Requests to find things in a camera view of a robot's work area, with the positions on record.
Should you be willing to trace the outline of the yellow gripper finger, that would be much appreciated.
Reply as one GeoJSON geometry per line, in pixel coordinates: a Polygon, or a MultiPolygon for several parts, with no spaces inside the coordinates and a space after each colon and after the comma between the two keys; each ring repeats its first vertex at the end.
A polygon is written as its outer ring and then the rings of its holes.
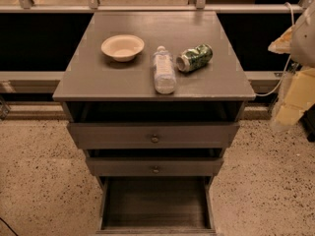
{"type": "Polygon", "coordinates": [[[268,50],[277,54],[289,54],[291,50],[292,28],[288,28],[280,37],[273,41],[268,50]]]}
{"type": "Polygon", "coordinates": [[[315,104],[315,68],[303,66],[300,71],[285,74],[271,119],[275,131],[295,125],[315,104]]]}

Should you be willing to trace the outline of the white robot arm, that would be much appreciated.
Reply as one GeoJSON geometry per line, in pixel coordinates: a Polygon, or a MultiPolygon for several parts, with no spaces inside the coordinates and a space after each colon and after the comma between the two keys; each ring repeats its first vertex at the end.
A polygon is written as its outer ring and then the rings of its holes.
{"type": "Polygon", "coordinates": [[[282,131],[295,125],[315,104],[315,1],[295,24],[273,41],[268,50],[289,54],[300,71],[286,73],[279,89],[279,100],[272,112],[272,127],[282,131]]]}

